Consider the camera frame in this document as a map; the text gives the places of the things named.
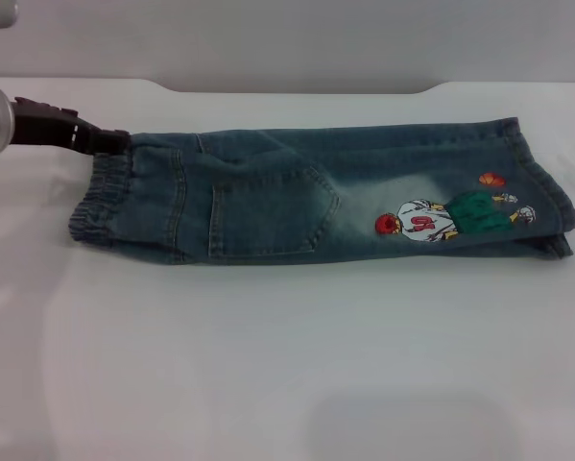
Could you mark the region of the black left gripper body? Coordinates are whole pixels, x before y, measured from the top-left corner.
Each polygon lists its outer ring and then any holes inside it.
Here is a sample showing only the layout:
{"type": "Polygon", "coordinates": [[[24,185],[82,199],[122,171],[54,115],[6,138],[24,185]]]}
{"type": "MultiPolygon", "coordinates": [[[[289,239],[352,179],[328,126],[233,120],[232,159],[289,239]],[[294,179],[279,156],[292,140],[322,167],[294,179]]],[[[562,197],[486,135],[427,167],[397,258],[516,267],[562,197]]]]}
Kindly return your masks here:
{"type": "Polygon", "coordinates": [[[56,146],[90,154],[102,131],[83,120],[73,109],[63,109],[15,97],[12,145],[56,146]]]}

